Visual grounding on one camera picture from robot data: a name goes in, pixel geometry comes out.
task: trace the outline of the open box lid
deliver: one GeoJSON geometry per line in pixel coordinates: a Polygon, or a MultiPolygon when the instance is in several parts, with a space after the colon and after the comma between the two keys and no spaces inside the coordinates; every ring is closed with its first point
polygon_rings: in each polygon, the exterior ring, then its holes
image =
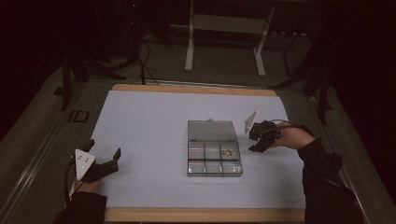
{"type": "Polygon", "coordinates": [[[232,121],[223,120],[189,120],[190,141],[236,141],[232,121]]]}

